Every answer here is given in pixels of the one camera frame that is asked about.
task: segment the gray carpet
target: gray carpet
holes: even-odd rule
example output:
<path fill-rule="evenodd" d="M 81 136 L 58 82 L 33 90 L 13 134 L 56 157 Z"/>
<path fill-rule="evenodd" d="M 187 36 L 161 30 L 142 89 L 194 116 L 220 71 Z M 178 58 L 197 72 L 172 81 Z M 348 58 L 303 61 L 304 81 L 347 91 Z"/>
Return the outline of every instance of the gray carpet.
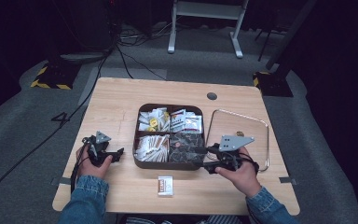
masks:
<path fill-rule="evenodd" d="M 266 71 L 264 65 L 274 47 L 267 47 L 259 63 L 257 58 L 264 37 L 254 42 L 256 32 L 241 31 L 239 41 L 244 57 L 239 60 L 228 39 L 232 30 L 181 31 L 174 54 L 167 53 L 167 35 L 138 47 L 120 48 L 153 71 L 162 72 L 168 80 L 251 86 L 252 74 Z M 158 79 L 132 59 L 125 59 L 136 78 L 144 75 Z M 0 176 L 59 126 L 51 118 L 61 112 L 71 114 L 76 109 L 98 65 L 83 65 L 70 91 L 30 88 L 43 64 L 25 72 L 20 80 L 21 92 L 0 106 Z M 123 77 L 123 68 L 118 52 L 114 51 L 103 65 L 102 76 Z M 358 206 L 351 183 L 310 113 L 306 89 L 293 72 L 287 80 L 293 98 L 263 99 L 287 168 L 298 183 L 294 189 L 301 212 L 296 218 L 302 223 L 358 223 Z M 57 222 L 60 213 L 51 206 L 56 187 L 50 182 L 62 175 L 85 109 L 83 106 L 70 122 L 2 181 L 0 223 Z M 105 223 L 114 223 L 115 219 L 116 214 L 107 214 Z"/>

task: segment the metal stand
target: metal stand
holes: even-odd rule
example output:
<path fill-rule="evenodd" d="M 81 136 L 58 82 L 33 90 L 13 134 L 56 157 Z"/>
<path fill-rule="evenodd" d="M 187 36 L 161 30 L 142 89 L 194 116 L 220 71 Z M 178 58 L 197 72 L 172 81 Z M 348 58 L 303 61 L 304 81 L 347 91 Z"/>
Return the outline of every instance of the metal stand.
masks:
<path fill-rule="evenodd" d="M 170 43 L 168 45 L 168 52 L 169 53 L 175 52 L 177 15 L 206 17 L 206 18 L 216 18 L 216 19 L 237 21 L 235 32 L 230 32 L 229 37 L 231 39 L 237 58 L 242 58 L 243 54 L 237 37 L 238 37 L 238 33 L 240 32 L 243 16 L 245 15 L 247 5 L 248 5 L 248 0 L 244 0 L 242 6 L 226 6 L 226 5 L 218 5 L 218 4 L 178 2 L 178 0 L 174 0 L 173 8 L 172 8 L 172 31 L 170 35 Z"/>

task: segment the denim sleeve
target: denim sleeve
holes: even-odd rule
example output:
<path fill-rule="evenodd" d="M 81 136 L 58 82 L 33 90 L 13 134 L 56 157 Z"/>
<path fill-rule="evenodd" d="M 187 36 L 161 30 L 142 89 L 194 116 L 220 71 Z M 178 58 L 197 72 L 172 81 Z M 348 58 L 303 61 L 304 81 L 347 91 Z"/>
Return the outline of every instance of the denim sleeve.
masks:
<path fill-rule="evenodd" d="M 278 202 L 264 187 L 252 198 L 246 198 L 246 202 L 251 213 L 261 223 L 298 223 L 287 212 L 286 207 Z"/>
<path fill-rule="evenodd" d="M 59 223 L 103 223 L 109 185 L 102 179 L 82 175 L 71 201 L 63 208 Z"/>

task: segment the black and yellow tape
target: black and yellow tape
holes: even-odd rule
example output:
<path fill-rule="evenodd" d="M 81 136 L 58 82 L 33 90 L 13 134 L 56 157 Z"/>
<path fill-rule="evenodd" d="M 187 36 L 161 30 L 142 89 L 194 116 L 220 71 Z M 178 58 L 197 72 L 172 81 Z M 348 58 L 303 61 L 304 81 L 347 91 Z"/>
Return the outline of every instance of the black and yellow tape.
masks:
<path fill-rule="evenodd" d="M 71 90 L 72 82 L 70 80 L 59 80 L 62 77 L 57 76 L 54 72 L 50 71 L 51 68 L 48 67 L 48 63 L 46 63 L 42 69 L 40 69 L 37 74 L 34 82 L 31 83 L 31 87 L 40 87 L 46 89 L 62 89 L 62 90 Z"/>

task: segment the wooden table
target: wooden table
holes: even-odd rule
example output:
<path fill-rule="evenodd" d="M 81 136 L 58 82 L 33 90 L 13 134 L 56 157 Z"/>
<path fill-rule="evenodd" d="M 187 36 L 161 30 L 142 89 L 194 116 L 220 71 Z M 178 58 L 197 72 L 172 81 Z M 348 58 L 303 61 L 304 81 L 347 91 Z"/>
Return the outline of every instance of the wooden table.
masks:
<path fill-rule="evenodd" d="M 209 100 L 208 92 L 216 93 L 217 99 Z M 112 138 L 108 151 L 124 147 L 125 154 L 120 162 L 113 163 L 106 175 L 110 185 L 107 212 L 248 215 L 245 196 L 220 175 L 209 175 L 203 168 L 197 171 L 150 170 L 135 165 L 133 138 L 138 110 L 145 104 L 194 105 L 202 110 L 205 132 L 208 132 L 212 113 L 218 108 L 264 120 L 270 127 L 270 162 L 267 171 L 259 173 L 258 179 L 285 204 L 291 215 L 299 213 L 292 185 L 280 182 L 279 177 L 288 174 L 257 88 L 103 77 L 92 94 L 62 176 L 70 177 L 83 137 L 101 131 Z M 159 175 L 173 176 L 172 197 L 158 196 Z M 59 185 L 53 208 L 61 211 L 69 200 L 70 186 Z"/>

